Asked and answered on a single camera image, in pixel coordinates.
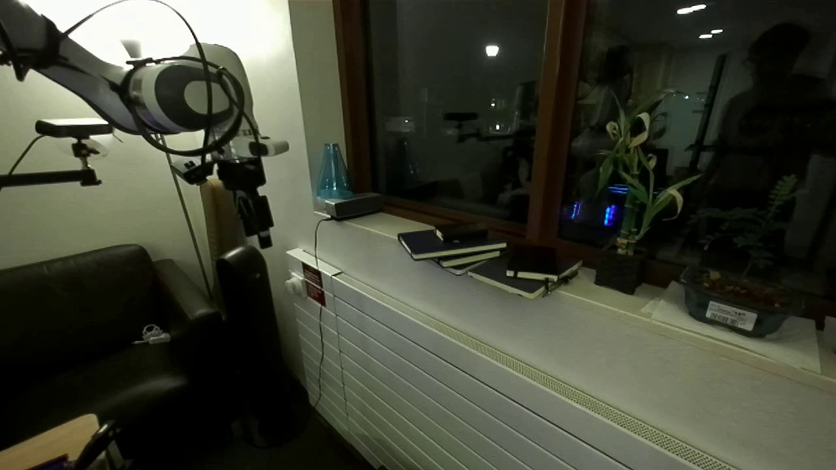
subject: glass pane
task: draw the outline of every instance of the glass pane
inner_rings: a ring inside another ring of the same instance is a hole
[[[699,209],[767,214],[775,183],[797,177],[797,197],[772,210],[763,248],[772,265],[821,281],[836,265],[834,51],[834,0],[590,0],[561,238],[605,243],[620,230],[624,183],[597,179],[600,149],[612,149],[605,122],[616,105],[657,100],[639,145],[656,157],[656,190],[702,177],[681,190],[681,216],[661,214],[643,243],[661,259],[694,260],[720,226],[704,216],[693,225]],[[738,243],[711,248],[733,256]]]
[[[369,0],[377,190],[526,221],[545,0]]]

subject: chair armrest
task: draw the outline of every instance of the chair armrest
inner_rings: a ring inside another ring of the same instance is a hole
[[[186,272],[174,260],[158,259],[153,264],[156,264],[156,277],[158,277],[161,291],[170,301],[172,319],[168,319],[168,320],[174,335],[182,328],[191,328],[192,323],[200,323],[200,320],[221,320],[220,308],[208,301],[207,291],[200,291],[186,277]]]

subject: plant pot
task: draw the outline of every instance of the plant pot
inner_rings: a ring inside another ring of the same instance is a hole
[[[596,284],[634,295],[634,286],[643,284],[644,252],[622,256],[609,243],[596,265]]]
[[[725,327],[745,336],[767,336],[782,328],[787,315],[804,312],[801,295],[704,265],[688,265],[681,272],[681,286],[693,319]]]

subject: stack of books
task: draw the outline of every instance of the stack of books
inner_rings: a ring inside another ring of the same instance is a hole
[[[579,265],[582,260],[558,259],[550,244],[518,243],[503,256],[469,268],[468,277],[519,297],[544,297],[569,281]]]
[[[435,260],[441,268],[465,274],[468,268],[499,259],[503,241],[489,235],[481,225],[438,225],[398,235],[399,244],[415,260]]]
[[[398,235],[415,260],[435,260],[451,274],[468,274],[482,284],[541,297],[569,281],[579,260],[558,259],[553,244],[497,241],[481,225],[441,225]]]

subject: light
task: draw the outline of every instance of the light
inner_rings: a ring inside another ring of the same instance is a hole
[[[702,42],[711,42],[712,37],[724,33],[724,28],[711,28],[708,33],[699,33]]]
[[[697,9],[704,9],[708,6],[704,3],[694,3],[694,6],[688,6],[688,8],[676,8],[676,15],[693,15]]]
[[[485,43],[485,58],[497,58],[499,54],[499,43]]]
[[[616,216],[620,216],[620,205],[616,205],[616,203],[605,203],[604,216],[600,216],[600,225],[604,225],[604,226],[614,226],[614,225],[616,225]]]
[[[626,183],[614,183],[614,184],[609,184],[609,194],[614,194],[614,195],[626,195],[626,194],[630,194],[630,184],[626,184]]]
[[[575,201],[575,203],[573,203],[573,210],[569,210],[569,220],[576,221],[579,214],[582,214],[582,201]]]

